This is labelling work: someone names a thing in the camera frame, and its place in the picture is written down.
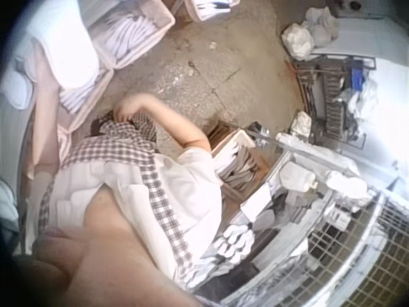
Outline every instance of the tiled floor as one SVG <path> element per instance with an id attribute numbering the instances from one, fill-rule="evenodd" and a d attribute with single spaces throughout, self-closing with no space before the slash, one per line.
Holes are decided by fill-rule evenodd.
<path id="1" fill-rule="evenodd" d="M 200 24 L 179 21 L 149 53 L 115 73 L 74 141 L 130 91 L 156 93 L 204 130 L 219 118 L 241 126 L 257 120 L 272 134 L 286 129 L 302 100 L 272 3 L 242 0 L 228 15 Z M 158 145 L 173 157 L 180 152 L 161 129 Z"/>

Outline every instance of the wire mesh basket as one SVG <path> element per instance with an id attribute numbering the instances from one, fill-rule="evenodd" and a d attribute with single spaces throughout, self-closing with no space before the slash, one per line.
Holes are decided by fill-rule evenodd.
<path id="1" fill-rule="evenodd" d="M 342 231 L 325 217 L 308 248 L 228 306 L 390 306 L 409 288 L 409 206 L 371 189 L 366 203 L 336 198 Z"/>

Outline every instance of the white folded towel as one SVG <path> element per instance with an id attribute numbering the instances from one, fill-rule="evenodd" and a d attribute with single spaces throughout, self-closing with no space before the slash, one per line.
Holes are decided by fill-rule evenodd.
<path id="1" fill-rule="evenodd" d="M 82 23 L 77 0 L 46 0 L 27 31 L 41 43 L 63 88 L 80 88 L 96 79 L 98 56 Z"/>

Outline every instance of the wooden crate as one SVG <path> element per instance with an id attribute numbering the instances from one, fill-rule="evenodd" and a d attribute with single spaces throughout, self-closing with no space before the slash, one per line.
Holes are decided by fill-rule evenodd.
<path id="1" fill-rule="evenodd" d="M 242 193 L 233 189 L 229 184 L 219 179 L 223 192 L 225 194 L 227 193 L 231 199 L 242 203 L 247 200 L 255 191 L 257 191 L 258 187 L 263 183 L 265 177 L 270 171 L 270 166 L 259 153 L 253 140 L 245 133 L 244 130 L 241 129 L 230 133 L 212 150 L 213 158 L 217 159 L 217 156 L 223 151 L 223 148 L 229 146 L 233 142 L 237 142 L 239 145 L 247 147 L 254 160 L 256 161 L 258 167 L 256 176 L 252 180 L 252 184 L 249 185 L 249 187 Z"/>

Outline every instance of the woman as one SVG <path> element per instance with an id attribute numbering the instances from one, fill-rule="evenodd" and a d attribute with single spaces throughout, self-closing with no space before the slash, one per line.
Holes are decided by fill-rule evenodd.
<path id="1" fill-rule="evenodd" d="M 26 252 L 47 228 L 84 227 L 96 237 L 131 239 L 163 274 L 184 285 L 221 219 L 210 144 L 194 124 L 150 94 L 130 95 L 93 123 L 59 164 L 59 86 L 36 47 L 38 96 L 33 132 L 35 179 Z M 185 149 L 158 153 L 154 119 Z"/>

